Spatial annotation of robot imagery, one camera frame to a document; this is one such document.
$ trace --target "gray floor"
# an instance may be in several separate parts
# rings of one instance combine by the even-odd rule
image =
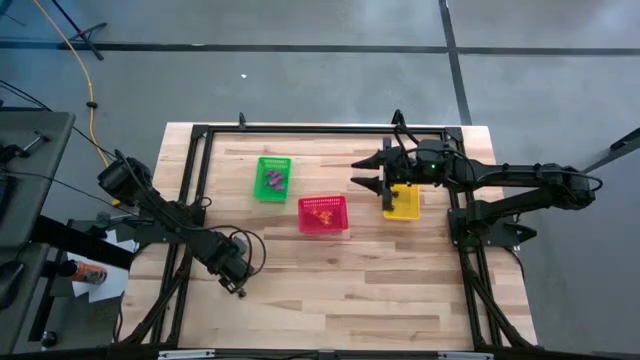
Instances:
[[[63,24],[49,2],[40,1]],[[109,26],[95,35],[101,41],[445,45],[437,0],[61,3],[81,26],[107,21]],[[460,46],[640,47],[640,3],[634,0],[450,0],[449,8]],[[0,40],[57,40],[31,2],[16,1],[9,14],[27,27],[0,19]],[[64,29],[71,32],[66,24]],[[99,141],[152,168],[168,121],[228,121],[243,111],[249,121],[387,123],[401,108],[410,123],[460,124],[447,55],[104,56],[105,61],[98,62],[90,53],[82,54],[100,104]],[[640,126],[640,104],[635,101],[639,61],[640,57],[604,56],[460,57],[473,124],[490,127],[498,161],[579,167]],[[56,110],[75,112],[76,126],[87,130],[86,83],[70,53],[0,50],[0,79]],[[58,179],[107,199],[96,184],[101,169],[95,151],[74,135]],[[105,209],[59,186],[52,188],[45,206],[45,214],[62,221],[87,218],[98,210]],[[535,217],[527,219],[535,222]],[[559,266],[561,259],[551,248],[552,243],[540,239],[522,251],[540,343],[568,351],[640,352],[638,345],[621,349],[624,342],[619,339],[607,341],[606,329],[590,328],[589,319],[572,310],[573,298],[563,280],[563,272],[571,269]],[[639,295],[629,294],[630,299]],[[626,344],[637,331],[630,328],[628,333]]]

